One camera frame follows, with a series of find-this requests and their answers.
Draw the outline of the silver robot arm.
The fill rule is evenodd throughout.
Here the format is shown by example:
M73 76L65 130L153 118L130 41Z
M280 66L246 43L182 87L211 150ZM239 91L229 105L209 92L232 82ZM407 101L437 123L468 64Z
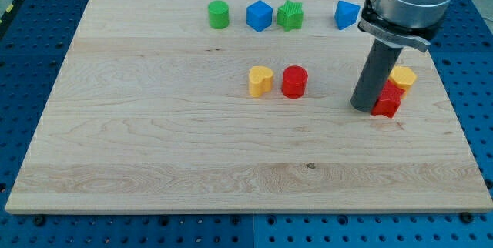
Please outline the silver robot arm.
M370 112L404 47L426 52L451 0L364 0L358 28L374 42L351 96L351 105Z

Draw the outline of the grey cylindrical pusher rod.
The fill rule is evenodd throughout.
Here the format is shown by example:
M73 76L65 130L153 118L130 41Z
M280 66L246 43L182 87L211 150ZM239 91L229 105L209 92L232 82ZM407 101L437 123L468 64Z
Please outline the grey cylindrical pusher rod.
M362 112L373 109L401 51L401 47L374 40L350 99L355 109Z

